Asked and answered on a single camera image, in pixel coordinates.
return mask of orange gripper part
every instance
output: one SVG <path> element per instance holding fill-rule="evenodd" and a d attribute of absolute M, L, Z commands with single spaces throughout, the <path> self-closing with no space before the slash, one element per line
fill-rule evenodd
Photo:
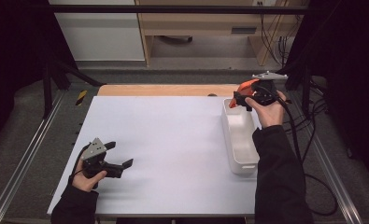
<path fill-rule="evenodd" d="M 237 88 L 237 91 L 239 91 L 239 93 L 241 95 L 252 95 L 254 93 L 254 90 L 251 88 L 251 84 L 253 84 L 254 82 L 258 81 L 259 79 L 254 78 L 252 80 L 246 81 L 242 84 L 239 85 L 239 87 Z M 233 98 L 230 102 L 230 108 L 234 108 L 236 107 L 236 100 L 235 98 Z"/>

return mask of plastic container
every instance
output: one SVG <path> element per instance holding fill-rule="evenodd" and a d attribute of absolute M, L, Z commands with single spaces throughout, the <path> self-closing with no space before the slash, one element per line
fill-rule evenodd
<path fill-rule="evenodd" d="M 252 135 L 261 125 L 254 110 L 248 112 L 243 106 L 230 108 L 230 101 L 224 100 L 221 115 L 228 161 L 233 173 L 251 175 L 257 171 L 260 159 Z"/>

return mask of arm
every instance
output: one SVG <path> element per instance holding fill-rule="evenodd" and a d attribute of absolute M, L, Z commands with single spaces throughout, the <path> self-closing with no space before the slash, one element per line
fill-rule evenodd
<path fill-rule="evenodd" d="M 52 224 L 94 224 L 98 193 L 86 192 L 67 185 L 61 200 L 53 208 Z"/>
<path fill-rule="evenodd" d="M 88 179 L 81 169 L 82 160 L 79 160 L 72 185 L 67 185 L 61 200 L 53 208 L 50 218 L 52 224 L 94 224 L 99 194 L 92 188 L 106 176 L 106 171 Z"/>
<path fill-rule="evenodd" d="M 286 100 L 282 92 L 278 94 L 283 101 Z M 256 223 L 313 223 L 305 201 L 303 170 L 281 126 L 283 107 L 279 102 L 262 106 L 250 98 L 246 102 L 256 110 L 263 126 L 253 134 L 254 145 L 260 155 Z"/>

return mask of person's left hand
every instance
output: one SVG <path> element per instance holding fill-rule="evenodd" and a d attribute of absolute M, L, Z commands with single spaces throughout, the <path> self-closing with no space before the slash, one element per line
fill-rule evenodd
<path fill-rule="evenodd" d="M 77 168 L 76 168 L 76 173 L 78 171 L 82 170 L 82 163 L 83 163 L 83 161 L 81 159 L 79 159 L 78 164 L 77 164 Z M 107 175 L 107 171 L 101 171 L 99 174 L 97 174 L 94 177 L 88 179 L 82 172 L 79 172 L 78 174 L 76 174 L 74 176 L 73 186 L 76 187 L 77 189 L 87 191 L 87 192 L 91 192 L 91 190 L 93 189 L 93 186 L 97 182 L 99 182 L 100 180 L 105 178 L 106 175 Z"/>

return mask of white table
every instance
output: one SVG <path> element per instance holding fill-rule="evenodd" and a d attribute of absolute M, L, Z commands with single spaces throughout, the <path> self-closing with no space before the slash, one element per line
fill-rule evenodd
<path fill-rule="evenodd" d="M 256 174 L 231 172 L 221 111 L 228 97 L 96 96 L 48 214 L 60 200 L 80 150 L 99 137 L 117 142 L 106 161 L 134 159 L 121 179 L 99 183 L 96 214 L 210 217 L 254 214 Z"/>

